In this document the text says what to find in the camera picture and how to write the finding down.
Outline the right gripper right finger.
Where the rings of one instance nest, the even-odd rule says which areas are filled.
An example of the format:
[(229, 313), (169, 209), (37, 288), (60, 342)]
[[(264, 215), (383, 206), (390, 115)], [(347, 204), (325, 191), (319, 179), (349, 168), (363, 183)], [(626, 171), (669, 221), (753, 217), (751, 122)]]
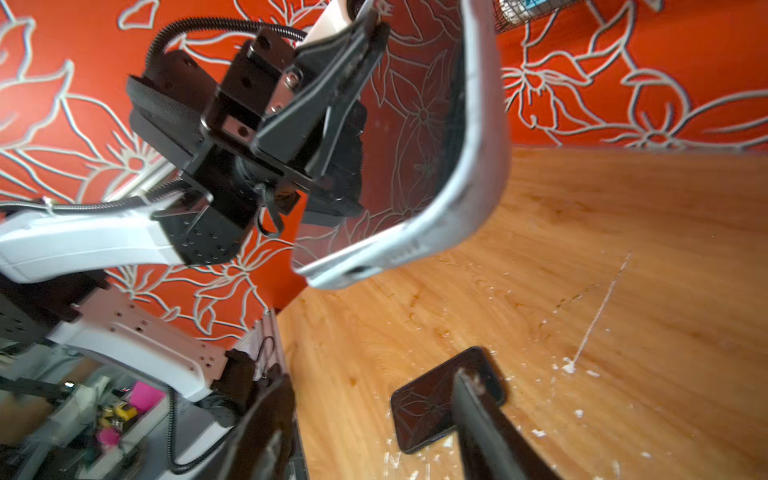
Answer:
[(465, 478), (559, 477), (502, 413), (476, 372), (461, 368), (455, 373), (451, 413)]

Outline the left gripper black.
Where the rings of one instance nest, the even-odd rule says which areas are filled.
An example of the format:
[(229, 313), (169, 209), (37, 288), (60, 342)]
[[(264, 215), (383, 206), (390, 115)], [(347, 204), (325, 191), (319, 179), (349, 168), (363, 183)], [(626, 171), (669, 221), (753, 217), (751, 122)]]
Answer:
[(272, 209), (307, 195), (305, 222), (334, 227), (360, 215), (367, 110), (359, 96), (386, 47), (374, 7), (353, 25), (297, 47), (303, 31), (254, 26), (203, 118), (236, 152), (240, 175)]

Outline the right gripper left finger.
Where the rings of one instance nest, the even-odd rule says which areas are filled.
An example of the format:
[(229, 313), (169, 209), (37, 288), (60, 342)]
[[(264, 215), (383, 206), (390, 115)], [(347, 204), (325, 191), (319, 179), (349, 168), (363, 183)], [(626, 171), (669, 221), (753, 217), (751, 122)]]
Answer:
[(282, 374), (236, 427), (215, 479), (283, 479), (293, 449), (295, 409), (292, 381)]

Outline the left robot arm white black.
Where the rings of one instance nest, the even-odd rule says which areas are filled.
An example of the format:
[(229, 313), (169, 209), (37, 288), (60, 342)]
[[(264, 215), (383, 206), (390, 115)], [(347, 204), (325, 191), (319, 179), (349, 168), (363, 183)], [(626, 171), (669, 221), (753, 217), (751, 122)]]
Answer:
[(126, 84), (131, 123), (174, 180), (97, 204), (1, 205), (1, 333), (93, 353), (209, 411), (225, 434), (223, 479), (282, 479), (295, 445), (295, 394), (274, 365), (211, 347), (153, 318), (107, 281), (129, 264), (229, 262), (247, 235), (299, 201), (306, 225), (363, 208), (360, 95), (389, 26), (369, 1), (334, 1), (309, 30), (192, 17), (153, 39)]

